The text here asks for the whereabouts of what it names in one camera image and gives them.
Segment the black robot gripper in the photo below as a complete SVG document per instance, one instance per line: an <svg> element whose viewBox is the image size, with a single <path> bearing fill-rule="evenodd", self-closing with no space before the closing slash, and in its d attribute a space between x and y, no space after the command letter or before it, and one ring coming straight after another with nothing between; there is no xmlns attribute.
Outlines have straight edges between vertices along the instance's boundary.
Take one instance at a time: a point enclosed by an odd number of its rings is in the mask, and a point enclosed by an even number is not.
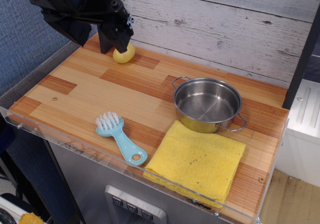
<svg viewBox="0 0 320 224"><path fill-rule="evenodd" d="M133 18L121 0L29 0L39 6L44 20L74 43L84 46L91 25L98 27L100 51L112 47L119 53L128 49L133 36Z"/></svg>

